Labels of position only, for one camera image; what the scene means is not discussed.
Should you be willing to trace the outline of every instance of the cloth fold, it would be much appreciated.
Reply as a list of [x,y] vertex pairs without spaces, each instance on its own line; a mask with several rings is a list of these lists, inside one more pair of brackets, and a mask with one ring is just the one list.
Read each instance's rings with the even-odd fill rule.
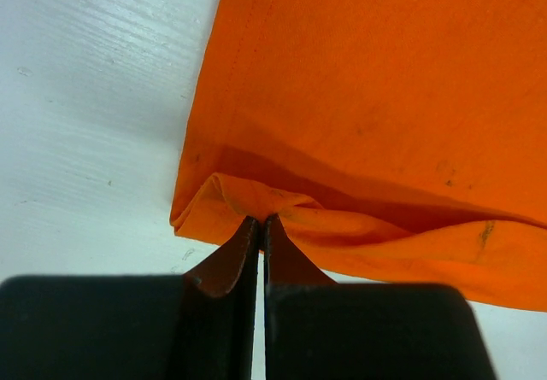
[[547,311],[547,0],[221,0],[171,222]]

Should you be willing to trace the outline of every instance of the orange fabric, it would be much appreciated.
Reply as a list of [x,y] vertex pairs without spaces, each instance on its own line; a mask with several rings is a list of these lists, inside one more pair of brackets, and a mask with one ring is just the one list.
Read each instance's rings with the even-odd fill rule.
[[176,233],[547,311],[547,0],[221,0]]

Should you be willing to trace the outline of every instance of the white surface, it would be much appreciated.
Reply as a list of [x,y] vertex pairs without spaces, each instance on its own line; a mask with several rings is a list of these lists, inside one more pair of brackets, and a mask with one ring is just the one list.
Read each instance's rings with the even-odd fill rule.
[[[0,279],[181,273],[213,250],[168,212],[217,3],[0,0]],[[473,307],[500,379],[547,378],[546,313]]]

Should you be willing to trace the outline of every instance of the mark on white surface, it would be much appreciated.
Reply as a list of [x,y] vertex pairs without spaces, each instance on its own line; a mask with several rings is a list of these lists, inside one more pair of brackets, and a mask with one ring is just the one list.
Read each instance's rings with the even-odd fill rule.
[[17,73],[19,73],[20,75],[24,75],[25,77],[32,76],[32,70],[26,67],[17,68]]
[[194,248],[190,248],[186,251],[185,255],[182,257],[182,261],[184,262],[185,260],[188,260],[191,256],[191,254],[193,254],[194,252],[196,252],[196,250]]

